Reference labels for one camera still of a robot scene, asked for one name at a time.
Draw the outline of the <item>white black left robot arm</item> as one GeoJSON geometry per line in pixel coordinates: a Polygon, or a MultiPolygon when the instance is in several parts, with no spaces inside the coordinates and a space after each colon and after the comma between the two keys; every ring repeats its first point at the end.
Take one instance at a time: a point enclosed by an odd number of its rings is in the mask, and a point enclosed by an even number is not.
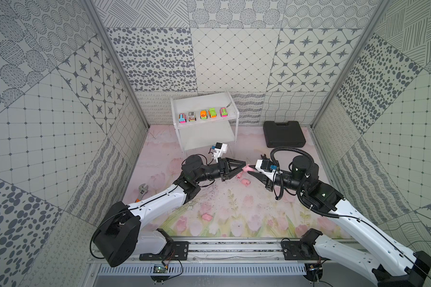
{"type": "Polygon", "coordinates": [[[93,233],[95,245],[110,267],[123,264],[132,255],[171,258],[174,241],[163,229],[145,232],[143,228],[167,212],[193,200],[201,191],[200,182],[227,181],[243,171],[245,161],[219,158],[206,165],[199,155],[185,159],[179,177],[166,190],[141,202],[111,206],[99,227],[93,233]]]}

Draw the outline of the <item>orange green toy dump truck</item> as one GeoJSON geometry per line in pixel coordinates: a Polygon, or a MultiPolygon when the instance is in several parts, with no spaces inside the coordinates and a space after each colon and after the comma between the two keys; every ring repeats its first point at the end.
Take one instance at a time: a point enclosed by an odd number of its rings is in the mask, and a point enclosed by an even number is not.
{"type": "Polygon", "coordinates": [[[216,118],[217,117],[217,111],[215,108],[210,108],[208,110],[208,116],[209,118],[216,118]]]}

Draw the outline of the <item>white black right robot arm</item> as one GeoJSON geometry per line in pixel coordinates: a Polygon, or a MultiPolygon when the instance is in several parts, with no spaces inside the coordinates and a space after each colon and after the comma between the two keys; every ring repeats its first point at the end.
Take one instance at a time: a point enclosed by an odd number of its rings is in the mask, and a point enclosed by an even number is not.
{"type": "Polygon", "coordinates": [[[274,148],[251,166],[250,175],[266,189],[280,188],[276,196],[295,194],[299,203],[314,214],[328,218],[355,239],[359,251],[311,228],[299,243],[305,252],[315,252],[353,270],[377,287],[422,287],[430,278],[431,256],[399,243],[362,215],[338,190],[319,179],[318,165],[307,152],[292,147],[274,148]]]}

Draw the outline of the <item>pink green toy truck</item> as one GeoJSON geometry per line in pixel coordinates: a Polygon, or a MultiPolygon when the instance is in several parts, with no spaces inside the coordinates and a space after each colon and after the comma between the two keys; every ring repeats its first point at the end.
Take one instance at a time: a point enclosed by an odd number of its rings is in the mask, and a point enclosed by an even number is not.
{"type": "Polygon", "coordinates": [[[226,108],[221,108],[220,109],[220,115],[221,117],[227,117],[228,116],[228,112],[226,108]]]}

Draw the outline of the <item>pink teal toy truck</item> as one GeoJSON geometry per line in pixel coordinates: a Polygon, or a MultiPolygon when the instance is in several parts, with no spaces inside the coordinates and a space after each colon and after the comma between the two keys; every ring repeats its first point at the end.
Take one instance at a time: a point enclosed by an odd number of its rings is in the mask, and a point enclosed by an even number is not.
{"type": "Polygon", "coordinates": [[[178,115],[178,122],[181,124],[187,122],[187,118],[186,118],[186,115],[184,113],[180,113],[178,115]]]}

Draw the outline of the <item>green orange toy mixer truck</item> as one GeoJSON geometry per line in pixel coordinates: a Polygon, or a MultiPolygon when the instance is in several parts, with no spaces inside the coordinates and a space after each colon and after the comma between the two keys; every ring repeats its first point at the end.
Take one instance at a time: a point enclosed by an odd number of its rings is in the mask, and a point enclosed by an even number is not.
{"type": "Polygon", "coordinates": [[[208,112],[206,110],[202,110],[200,112],[200,119],[201,120],[206,120],[208,118],[208,112]]]}

